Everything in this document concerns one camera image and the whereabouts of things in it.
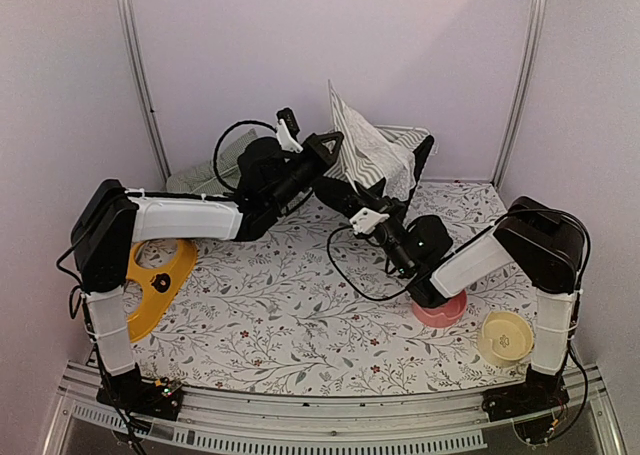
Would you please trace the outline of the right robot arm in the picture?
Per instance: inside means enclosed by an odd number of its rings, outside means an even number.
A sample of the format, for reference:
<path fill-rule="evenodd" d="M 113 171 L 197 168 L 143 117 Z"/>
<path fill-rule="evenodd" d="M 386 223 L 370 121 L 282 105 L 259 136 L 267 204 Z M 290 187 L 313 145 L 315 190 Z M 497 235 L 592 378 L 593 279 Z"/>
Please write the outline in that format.
<path fill-rule="evenodd" d="M 442 220 L 421 216 L 411 227 L 399 220 L 402 202 L 357 186 L 360 210 L 350 223 L 358 236 L 379 241 L 412 300 L 423 309 L 448 303 L 471 284 L 516 265 L 537 297 L 530 367 L 537 372 L 517 390 L 517 402 L 537 411 L 552 399 L 575 332 L 575 304 L 591 253 L 586 226 L 574 215 L 521 196 L 494 222 L 454 248 Z"/>

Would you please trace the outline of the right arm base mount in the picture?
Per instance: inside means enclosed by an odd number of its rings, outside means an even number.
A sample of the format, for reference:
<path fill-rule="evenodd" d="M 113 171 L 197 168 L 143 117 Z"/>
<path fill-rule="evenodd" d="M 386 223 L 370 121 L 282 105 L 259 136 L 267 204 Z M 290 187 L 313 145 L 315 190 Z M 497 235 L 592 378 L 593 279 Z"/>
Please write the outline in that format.
<path fill-rule="evenodd" d="M 490 421 L 498 421 L 550 410 L 568 402 L 562 372 L 547 375 L 529 366 L 522 383 L 486 390 L 481 408 Z"/>

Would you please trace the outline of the green striped pet tent fabric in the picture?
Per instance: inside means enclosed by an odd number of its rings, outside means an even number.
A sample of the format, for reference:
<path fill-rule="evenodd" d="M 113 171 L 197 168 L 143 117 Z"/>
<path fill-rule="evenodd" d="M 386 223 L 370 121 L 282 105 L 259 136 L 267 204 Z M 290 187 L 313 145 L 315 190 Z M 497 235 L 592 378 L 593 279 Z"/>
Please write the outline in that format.
<path fill-rule="evenodd" d="M 350 218 L 364 205 L 355 186 L 409 204 L 435 143 L 425 128 L 375 126 L 329 88 L 333 128 L 344 135 L 338 161 L 314 183 L 316 197 Z"/>

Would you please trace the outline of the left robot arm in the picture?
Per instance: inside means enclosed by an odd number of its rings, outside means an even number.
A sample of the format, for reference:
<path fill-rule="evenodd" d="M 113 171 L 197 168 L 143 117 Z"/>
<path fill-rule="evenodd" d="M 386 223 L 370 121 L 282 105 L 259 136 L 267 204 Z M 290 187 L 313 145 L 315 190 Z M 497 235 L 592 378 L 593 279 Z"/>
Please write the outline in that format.
<path fill-rule="evenodd" d="M 237 159 L 239 179 L 221 194 L 127 189 L 106 179 L 71 232 L 76 290 L 111 394 L 128 409 L 148 401 L 133 374 L 134 343 L 158 326 L 196 268 L 200 239 L 254 242 L 293 209 L 338 161 L 340 132 L 299 142 L 254 137 Z"/>

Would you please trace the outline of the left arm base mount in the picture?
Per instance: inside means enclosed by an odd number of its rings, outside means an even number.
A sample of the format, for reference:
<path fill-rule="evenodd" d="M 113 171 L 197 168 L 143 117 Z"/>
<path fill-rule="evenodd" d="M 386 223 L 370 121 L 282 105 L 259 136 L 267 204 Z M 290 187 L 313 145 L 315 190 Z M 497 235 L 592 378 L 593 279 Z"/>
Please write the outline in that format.
<path fill-rule="evenodd" d="M 183 395 L 182 383 L 178 379 L 146 380 L 136 365 L 122 375 L 102 375 L 96 400 L 124 412 L 176 421 Z"/>

